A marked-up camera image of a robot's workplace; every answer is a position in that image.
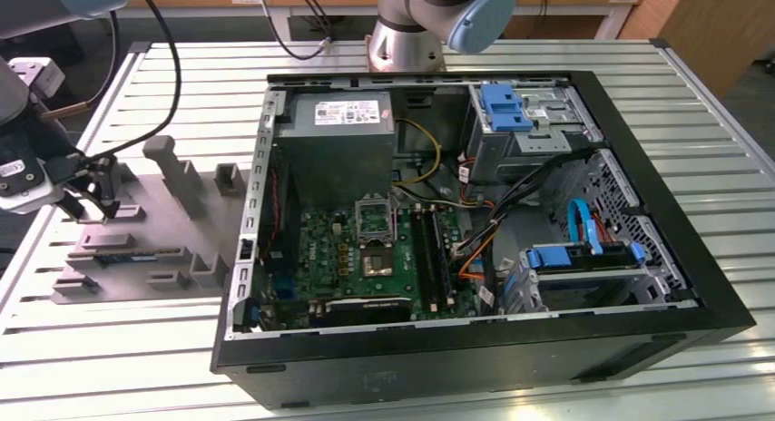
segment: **white label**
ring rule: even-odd
[[[0,165],[0,178],[7,178],[24,171],[26,165],[23,160],[15,160],[8,164]]]
[[[458,175],[460,176],[462,183],[468,183],[468,174],[470,173],[471,173],[471,170],[468,169],[468,167],[460,166],[460,168],[458,169]]]
[[[482,285],[479,287],[479,298],[482,299],[482,301],[484,303],[487,303],[490,305],[490,307],[492,307],[492,302],[495,301],[495,296],[492,295],[490,290],[487,288],[484,288],[484,285]]]
[[[315,124],[379,123],[379,102],[320,102],[315,105]]]
[[[527,114],[532,119],[536,117],[544,117],[546,119],[548,118],[548,114],[546,113],[544,108],[528,108]]]

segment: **floor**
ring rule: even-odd
[[[180,42],[224,42],[224,41],[270,41],[270,29],[262,18],[219,18],[216,23],[196,24],[191,19],[172,19],[170,28]],[[342,40],[359,40],[370,34],[374,19],[364,17],[346,20],[338,25]],[[72,24],[72,30],[84,49],[88,60],[63,68],[67,84],[76,98],[84,99],[102,84],[111,60],[111,38],[98,21],[83,21]],[[302,18],[292,21],[295,38],[314,40],[322,35],[310,30]],[[124,20],[122,23],[123,52],[135,41],[162,42],[156,24],[152,20]],[[764,73],[764,65],[754,64],[740,82],[722,103],[728,108],[751,133],[768,156],[775,158],[775,76]],[[64,121],[74,141],[78,141],[82,130],[88,123],[88,115]],[[16,248],[34,221],[34,214],[15,215],[0,211],[0,249]],[[11,256],[0,253],[0,277]]]

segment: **table leg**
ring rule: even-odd
[[[291,9],[288,7],[274,6],[271,8],[271,20],[275,23],[278,35],[284,42],[294,40],[291,37]]]
[[[603,19],[603,23],[595,34],[595,40],[615,40],[619,37],[619,32],[622,31],[631,10],[631,5],[614,5],[611,7],[611,12]]]

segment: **yellow cable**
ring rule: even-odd
[[[439,141],[436,141],[436,139],[434,138],[434,135],[431,134],[431,132],[423,126],[420,126],[420,124],[418,122],[415,122],[410,119],[396,119],[396,122],[410,123],[416,129],[419,129],[423,132],[423,134],[426,135],[426,137],[434,143],[434,148],[436,149],[436,161],[434,162],[434,166],[431,167],[431,170],[428,170],[423,176],[412,178],[407,181],[392,182],[395,185],[410,185],[412,183],[418,183],[418,182],[424,181],[439,169],[439,167],[440,167],[440,144],[439,144]]]

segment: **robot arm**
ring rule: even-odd
[[[0,0],[0,39],[94,18],[124,4],[126,0]],[[40,113],[39,99],[0,58],[0,209],[27,213],[56,204],[83,220],[86,209],[71,191],[110,218],[118,211],[115,157],[86,171],[67,132],[58,122],[42,121]]]
[[[124,4],[126,0],[0,0],[0,39],[94,18]],[[480,52],[503,32],[514,5],[515,0],[379,0],[372,67],[384,72],[440,70],[442,39],[460,53]],[[79,195],[110,219],[119,209],[116,157],[86,157],[60,125],[40,119],[40,112],[39,100],[0,59],[0,209],[27,213],[56,204],[87,222],[86,208],[74,197]]]
[[[515,0],[379,0],[370,62],[379,72],[432,72],[443,67],[440,41],[476,54],[498,39]]]

